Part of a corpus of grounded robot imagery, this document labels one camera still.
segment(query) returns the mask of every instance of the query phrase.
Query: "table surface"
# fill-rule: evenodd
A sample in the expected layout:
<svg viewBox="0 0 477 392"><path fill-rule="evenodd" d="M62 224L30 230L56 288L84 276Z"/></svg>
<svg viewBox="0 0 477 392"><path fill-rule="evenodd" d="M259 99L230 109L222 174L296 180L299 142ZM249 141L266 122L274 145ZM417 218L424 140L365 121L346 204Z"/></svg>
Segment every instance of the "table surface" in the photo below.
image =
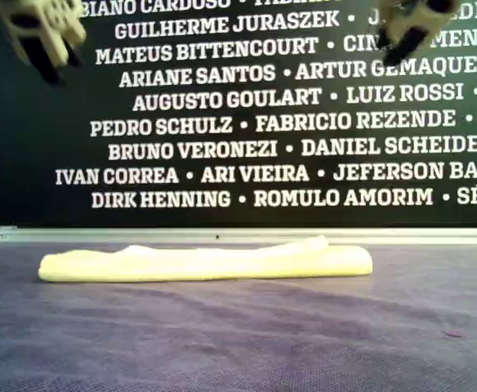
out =
<svg viewBox="0 0 477 392"><path fill-rule="evenodd" d="M370 246L357 278L37 279L125 246L0 243L0 392L477 392L477 246Z"/></svg>

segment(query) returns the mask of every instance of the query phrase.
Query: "black backdrop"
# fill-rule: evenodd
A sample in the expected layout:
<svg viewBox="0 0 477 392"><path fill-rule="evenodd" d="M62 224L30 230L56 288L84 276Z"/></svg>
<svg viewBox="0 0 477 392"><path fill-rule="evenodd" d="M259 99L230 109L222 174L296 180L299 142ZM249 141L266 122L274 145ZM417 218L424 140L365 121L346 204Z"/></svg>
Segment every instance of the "black backdrop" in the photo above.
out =
<svg viewBox="0 0 477 392"><path fill-rule="evenodd" d="M432 48L417 59L417 64L426 59L434 65L447 67L451 56L467 56L473 65L471 72L451 72L446 69L445 77L427 74L419 69L418 74L378 77L371 72L371 64L381 58L374 51L349 51L344 47L346 37L351 34L373 34L374 27L368 23L372 14L372 2L344 1L318 2L310 4L281 4L255 7L253 0L240 2L233 0L231 7L213 11L178 11L124 16L86 17L83 23L88 32L88 40L82 49L86 61L80 70L66 71L68 86L54 89L44 85L33 70L23 66L13 55L0 30L0 225L24 227L415 227L415 226L477 226L477 193L474 199L459 197L461 188L469 191L477 186L477 173L467 178L450 178L451 161L465 165L477 163L477 152L447 152L442 154L395 154L383 152L378 155L334 155L301 156L301 139L332 138L376 138L376 144L383 147L386 138L401 136L477 136L477 45L468 45L463 38L477 29L477 5L466 6L466 13L474 10L475 17L455 20L446 36L447 47ZM283 31L261 31L255 33L221 33L201 36L177 36L142 39L116 39L115 26L144 20L188 19L210 16L228 16L230 24L237 16L252 14L277 14L290 11L336 11L340 26L315 29L294 29ZM319 39L317 53L299 56L259 56L231 58L225 60L188 60L125 65L96 65L96 49L115 47L137 47L149 45L175 45L187 42L215 42L238 40L266 40L271 38ZM328 47L334 42L335 47ZM367 66L364 78L321 78L315 80L295 80L295 72L300 63L316 61L362 61ZM138 87L119 88L124 71L156 70L192 67L222 67L229 65L273 65L276 79L271 82L248 82L236 84L210 84L205 86ZM292 71L291 76L283 74L284 69ZM399 91L400 85L431 85L434 83L463 83L463 100L400 102L400 94L395 93L395 102L369 104L348 103L348 88L363 86L393 86ZM271 108L227 108L219 110L179 110L179 111L132 111L135 97L145 94L167 94L173 92L220 91L224 97L228 91L310 88L323 89L319 105L280 106ZM337 93L332 100L330 94ZM456 125L451 127L401 127L388 129L358 129L356 116L360 112L423 109L454 109ZM348 113L353 126L345 130L327 131L277 131L257 132L252 125L260 114L307 114L307 113ZM90 121L194 116L231 116L233 132L214 135L159 136L152 132L149 136L90 137ZM247 121L242 129L239 124ZM123 143L177 143L196 141L231 140L277 140L277 157L271 158L228 158L228 159L182 159L175 149L172 160L109 161L110 144ZM292 152L285 145L294 146ZM336 181L332 174L339 165L346 163L428 163L440 162L444 168L444 178L435 180L354 180ZM241 165L305 165L309 181L306 182L266 182L245 183L236 169L234 183L201 184L200 178L205 167ZM102 184L103 170L108 167L174 167L179 177L178 184L107 185ZM100 169L100 183L96 185L57 185L57 169ZM323 176L317 173L324 170ZM191 179L187 172L193 172ZM256 207L255 190L316 189L316 192L338 194L337 205L324 206L280 206ZM349 192L351 197L360 197L360 189L374 189L380 194L374 204L346 205ZM429 198L412 199L417 205L386 205L393 189L433 189ZM187 207L171 205L165 207L93 208L93 192L137 192L178 190L219 190L230 192L227 207ZM246 198L239 201L239 196ZM276 201L281 193L274 192Z"/></svg>

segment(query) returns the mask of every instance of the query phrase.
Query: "purple fabric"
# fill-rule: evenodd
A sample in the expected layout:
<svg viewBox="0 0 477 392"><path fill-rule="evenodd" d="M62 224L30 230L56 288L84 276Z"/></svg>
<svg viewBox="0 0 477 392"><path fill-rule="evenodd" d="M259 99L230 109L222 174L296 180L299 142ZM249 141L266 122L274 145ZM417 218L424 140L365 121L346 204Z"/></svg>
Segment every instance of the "purple fabric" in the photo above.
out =
<svg viewBox="0 0 477 392"><path fill-rule="evenodd" d="M0 392L477 392L477 247L368 247L359 278L37 279L124 246L0 244Z"/></svg>

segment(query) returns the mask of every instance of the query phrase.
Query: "black wall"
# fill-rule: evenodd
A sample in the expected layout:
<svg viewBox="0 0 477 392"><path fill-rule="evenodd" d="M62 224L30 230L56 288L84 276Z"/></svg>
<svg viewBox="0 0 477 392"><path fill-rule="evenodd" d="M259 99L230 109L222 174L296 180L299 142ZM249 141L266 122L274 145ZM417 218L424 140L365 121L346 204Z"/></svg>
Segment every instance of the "black wall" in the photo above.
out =
<svg viewBox="0 0 477 392"><path fill-rule="evenodd" d="M0 30L0 225L38 226L38 227L381 227L381 226L477 226L477 170L467 172L464 178L454 171L451 165L459 162L463 167L477 167L477 44L469 45L466 35L477 34L477 2L465 6L463 20L455 20L449 27L447 45L422 52L417 58L417 74L407 70L402 76L381 77L372 73L372 63L381 58L375 51L350 51L344 46L350 35L374 34L375 27L368 23L372 14L373 2L319 2L310 4L286 4L256 7L253 0L242 3L232 1L230 8L224 10L158 12L126 16L87 17L82 21L88 32L88 40L82 49L85 66L80 69L67 69L65 77L68 86L55 89L46 86L29 67L22 65L12 53L7 40ZM315 29L289 29L282 31L261 31L255 33L221 33L213 35L184 35L176 37L157 37L141 39L116 39L115 26L145 20L189 19L210 16L228 16L230 25L237 16L253 14L277 14L300 11L339 11L336 20L340 26ZM473 18L466 18L470 11ZM175 51L177 44L196 42L224 42L240 40L266 40L271 38L318 38L316 53L299 56L255 56L227 59L196 59L178 61L142 62L124 65L96 65L96 49L115 47L143 47L171 45ZM335 47L328 47L334 42ZM467 58L467 65L459 69L454 58ZM359 61L366 67L366 74L360 78L318 78L296 80L300 64L310 69L312 62ZM422 61L428 68L420 67ZM264 82L237 82L235 84L196 83L175 87L135 87L121 88L119 83L124 71L191 68L193 72L200 67L222 67L231 65L272 65L276 79ZM443 66L444 76L431 73L429 69ZM290 69L290 76L283 71ZM462 83L458 91L457 84ZM401 101L401 85L411 85L423 89L435 84L444 85L448 91L445 99ZM171 94L196 91L218 91L224 97L230 91L276 89L280 97L284 89L321 88L317 105L252 107L221 109L190 109L165 111L133 111L136 96L146 94ZM370 103L350 103L349 90L360 87L394 90L384 100ZM332 100L331 93L337 94ZM412 111L454 110L454 123L446 127L397 127L399 111L410 115ZM387 124L373 123L368 129L357 123L362 112L381 112L381 118L388 118ZM340 114L352 119L352 126L344 130L325 131L256 131L255 116L282 114ZM211 135L158 135L152 131L148 136L91 137L91 121L150 119L183 117L229 116L233 119L232 133ZM246 128L240 127L247 122ZM448 149L445 152L430 151L430 154L386 154L386 143L390 138L428 136L463 136L468 145L462 151ZM379 154L302 156L301 140L362 138L367 143L374 138ZM231 140L276 140L276 157L198 159L182 158L178 143L218 142ZM173 159L159 160L109 160L111 144L172 143ZM286 145L294 150L288 152ZM333 173L343 164L372 163L439 163L443 169L441 178L408 178L408 167L397 167L399 171L389 173L388 177L377 180L335 180ZM300 182L245 182L239 166L247 165L304 165L309 177ZM204 183L200 179L205 167L236 167L233 183ZM102 182L106 168L117 167L174 167L179 183L147 185L107 185ZM57 169L99 169L100 183L90 185L58 185ZM337 195L338 200L329 200L328 206L302 205L287 207L256 207L255 192L260 190L314 189L317 194ZM362 192L374 192L381 198L374 205L364 205ZM227 207L190 207L171 205L165 207L140 207L140 192L175 192L191 190L229 191L230 205ZM94 192L136 192L137 206L129 208L93 208ZM273 193L272 201L281 193ZM240 196L246 198L241 203ZM359 205L354 205L356 196Z"/></svg>

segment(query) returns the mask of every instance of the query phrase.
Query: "white robotic claw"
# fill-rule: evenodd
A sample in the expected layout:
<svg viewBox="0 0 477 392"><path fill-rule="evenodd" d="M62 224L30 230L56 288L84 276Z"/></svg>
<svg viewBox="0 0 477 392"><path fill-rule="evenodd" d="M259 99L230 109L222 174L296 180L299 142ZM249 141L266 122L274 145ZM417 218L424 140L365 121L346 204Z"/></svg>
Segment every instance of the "white robotic claw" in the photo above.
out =
<svg viewBox="0 0 477 392"><path fill-rule="evenodd" d="M81 64L81 15L81 0L0 0L0 19L17 56L51 85L64 83L59 68Z"/></svg>
<svg viewBox="0 0 477 392"><path fill-rule="evenodd" d="M431 44L451 23L462 0L378 0L381 15L378 47L386 49L384 65L396 66Z"/></svg>

